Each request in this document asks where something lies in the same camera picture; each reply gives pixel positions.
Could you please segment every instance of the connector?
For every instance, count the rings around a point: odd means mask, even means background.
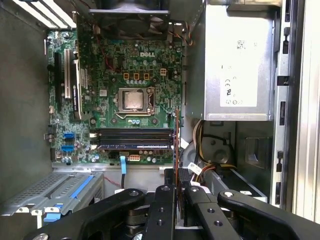
[[[75,136],[76,135],[73,132],[66,132],[63,134],[63,138],[65,138],[65,139],[74,139]]]
[[[139,155],[130,155],[129,156],[129,161],[130,162],[139,162],[140,161],[140,156]]]
[[[74,151],[74,146],[73,145],[64,145],[64,146],[61,146],[61,150],[63,152],[73,152]]]

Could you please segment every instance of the white label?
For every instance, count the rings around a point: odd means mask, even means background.
[[[186,140],[184,140],[183,138],[181,138],[180,147],[183,149],[186,149],[188,146],[189,146],[189,143]]]
[[[117,189],[117,190],[114,191],[114,194],[121,193],[122,191],[124,191],[124,189]]]
[[[154,52],[140,52],[140,57],[149,57],[149,58],[155,58],[156,55]]]
[[[190,181],[191,186],[197,186],[200,187],[200,182],[196,182],[196,181]]]
[[[259,59],[255,41],[230,43],[220,77],[221,107],[256,107],[258,101]]]
[[[80,69],[81,86],[86,87],[86,72],[83,68]]]
[[[107,90],[106,89],[100,89],[99,96],[100,97],[106,97],[107,96]]]
[[[84,70],[84,87],[88,89],[88,70]]]
[[[252,195],[252,193],[250,191],[240,191],[240,193],[242,193],[244,195]]]
[[[194,172],[197,175],[200,175],[200,173],[202,172],[201,167],[195,165],[192,162],[190,162],[190,164],[188,165],[188,169],[190,169],[192,172]]]

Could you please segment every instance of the metal grille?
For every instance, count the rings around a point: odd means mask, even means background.
[[[102,187],[100,187],[99,190],[96,192],[94,198],[102,200]]]
[[[27,191],[22,192],[18,196],[16,196],[13,200],[13,204],[19,204],[20,202],[28,199],[30,197],[39,196],[44,191],[48,190],[48,188],[52,187],[56,182],[58,182],[61,178],[63,178],[65,174],[51,174],[46,179],[38,182],[32,188]]]
[[[65,189],[63,190],[60,194],[59,197],[61,197],[62,195],[66,194],[71,188],[73,188],[85,175],[81,174],[79,176],[77,176],[74,181]]]

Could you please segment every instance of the circuit board component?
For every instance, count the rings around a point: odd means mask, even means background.
[[[172,163],[182,42],[109,40],[77,21],[48,33],[51,160]]]

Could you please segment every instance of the fan blade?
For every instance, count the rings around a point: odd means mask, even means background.
[[[150,22],[152,22],[152,23],[163,23],[164,20],[161,19],[161,18],[159,18],[159,17],[157,17],[157,16],[152,16],[152,17],[150,18]]]
[[[161,35],[161,34],[162,34],[162,32],[159,31],[159,30],[153,25],[153,23],[150,24],[150,28],[149,28],[148,32],[151,33],[151,34],[158,34],[158,35]]]

